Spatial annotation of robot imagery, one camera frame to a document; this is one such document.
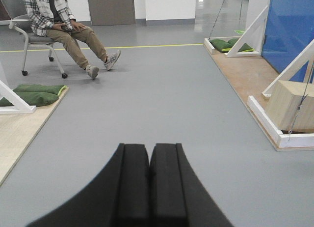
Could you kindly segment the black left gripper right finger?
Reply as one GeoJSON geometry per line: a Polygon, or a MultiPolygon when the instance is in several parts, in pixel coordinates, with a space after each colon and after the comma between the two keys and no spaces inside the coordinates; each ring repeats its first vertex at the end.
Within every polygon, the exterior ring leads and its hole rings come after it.
{"type": "Polygon", "coordinates": [[[150,162],[153,227],[231,227],[188,161],[180,143],[158,143],[150,162]]]}

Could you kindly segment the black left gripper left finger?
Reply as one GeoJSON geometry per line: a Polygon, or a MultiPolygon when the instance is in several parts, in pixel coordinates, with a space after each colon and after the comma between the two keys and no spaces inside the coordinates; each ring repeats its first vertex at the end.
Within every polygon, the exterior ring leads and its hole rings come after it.
{"type": "Polygon", "coordinates": [[[124,144],[75,196],[30,227],[147,227],[149,160],[143,144],[124,144]]]}

